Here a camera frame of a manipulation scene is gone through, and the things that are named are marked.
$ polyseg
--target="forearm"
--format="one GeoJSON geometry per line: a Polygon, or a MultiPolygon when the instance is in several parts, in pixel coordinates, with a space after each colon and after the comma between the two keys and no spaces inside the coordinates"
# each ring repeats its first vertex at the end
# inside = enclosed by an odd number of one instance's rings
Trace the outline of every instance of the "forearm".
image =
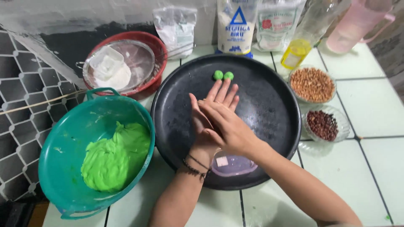
{"type": "MultiPolygon", "coordinates": [[[[210,165],[212,159],[203,151],[192,149],[189,153],[205,166],[210,165]]],[[[207,172],[207,169],[189,157],[186,162],[200,172],[207,172]]],[[[188,169],[184,166],[179,169],[158,198],[150,216],[149,226],[184,226],[195,208],[202,185],[203,178],[200,175],[188,173],[188,169]]]]}
{"type": "Polygon", "coordinates": [[[287,160],[267,143],[249,157],[282,188],[291,200],[317,223],[339,222],[361,226],[353,210],[330,188],[287,160]]]}

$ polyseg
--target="teal plastic bowl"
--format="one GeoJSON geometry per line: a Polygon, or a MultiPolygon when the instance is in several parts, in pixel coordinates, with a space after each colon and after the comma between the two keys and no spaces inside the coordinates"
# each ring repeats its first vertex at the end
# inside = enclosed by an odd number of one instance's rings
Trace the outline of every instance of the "teal plastic bowl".
{"type": "Polygon", "coordinates": [[[61,212],[62,219],[95,215],[128,193],[143,176],[154,150],[154,125],[147,110],[136,100],[120,96],[112,88],[87,91],[88,101],[69,111],[53,127],[39,158],[39,180],[45,196],[61,212]],[[114,95],[93,98],[95,92],[111,90],[114,95]],[[95,191],[84,183],[81,165],[90,142],[112,138],[116,122],[139,123],[150,131],[145,163],[135,179],[116,193],[95,191]]]}

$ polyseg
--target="hand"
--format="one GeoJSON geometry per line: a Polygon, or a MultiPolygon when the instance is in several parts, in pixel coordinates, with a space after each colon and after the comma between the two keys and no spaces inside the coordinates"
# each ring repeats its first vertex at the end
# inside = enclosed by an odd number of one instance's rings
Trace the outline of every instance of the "hand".
{"type": "Polygon", "coordinates": [[[232,109],[208,100],[199,100],[198,105],[202,113],[218,127],[221,135],[211,128],[205,128],[202,134],[209,135],[226,152],[249,157],[254,147],[263,143],[232,109]]]}
{"type": "MultiPolygon", "coordinates": [[[[226,95],[227,90],[230,87],[230,79],[226,79],[223,82],[222,86],[222,81],[217,80],[215,84],[213,85],[212,89],[209,91],[208,96],[204,99],[206,101],[216,101],[219,103],[222,103],[224,106],[226,106],[229,111],[234,112],[237,104],[240,100],[239,96],[236,95],[238,86],[234,84],[229,92],[228,95],[226,95]]],[[[208,118],[201,112],[201,110],[198,107],[198,101],[196,100],[195,96],[193,94],[189,94],[189,97],[191,99],[191,106],[192,106],[192,112],[191,112],[191,117],[192,117],[192,123],[195,128],[195,133],[196,133],[196,141],[193,145],[193,149],[202,149],[205,150],[209,153],[211,153],[211,157],[219,151],[219,147],[217,144],[211,139],[210,136],[207,134],[202,133],[204,129],[209,128],[211,130],[217,130],[216,126],[212,124],[208,118]]]]}

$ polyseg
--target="green dough speck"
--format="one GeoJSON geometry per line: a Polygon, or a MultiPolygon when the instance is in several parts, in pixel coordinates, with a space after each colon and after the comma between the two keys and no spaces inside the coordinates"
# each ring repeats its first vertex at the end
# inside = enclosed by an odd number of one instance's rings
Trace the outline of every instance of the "green dough speck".
{"type": "Polygon", "coordinates": [[[215,80],[223,79],[223,72],[220,70],[216,70],[215,73],[213,74],[213,79],[215,80]]]}
{"type": "Polygon", "coordinates": [[[223,78],[226,80],[227,78],[230,78],[230,80],[233,80],[234,75],[232,72],[227,72],[225,73],[225,75],[223,76],[223,78]]]}
{"type": "Polygon", "coordinates": [[[85,184],[97,191],[116,192],[128,186],[142,169],[150,146],[149,130],[119,122],[111,139],[91,142],[81,167],[85,184]]]}

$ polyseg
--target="white plastic bag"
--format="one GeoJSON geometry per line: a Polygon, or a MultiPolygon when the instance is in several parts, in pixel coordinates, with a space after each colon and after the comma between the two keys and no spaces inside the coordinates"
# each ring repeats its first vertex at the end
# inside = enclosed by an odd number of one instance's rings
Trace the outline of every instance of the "white plastic bag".
{"type": "Polygon", "coordinates": [[[197,11],[175,6],[153,10],[154,27],[170,59],[185,58],[192,53],[197,11]]]}
{"type": "Polygon", "coordinates": [[[263,0],[257,15],[260,51],[285,51],[292,41],[306,0],[263,0]]]}
{"type": "Polygon", "coordinates": [[[217,0],[217,47],[220,52],[252,57],[251,42],[261,1],[217,0]]]}

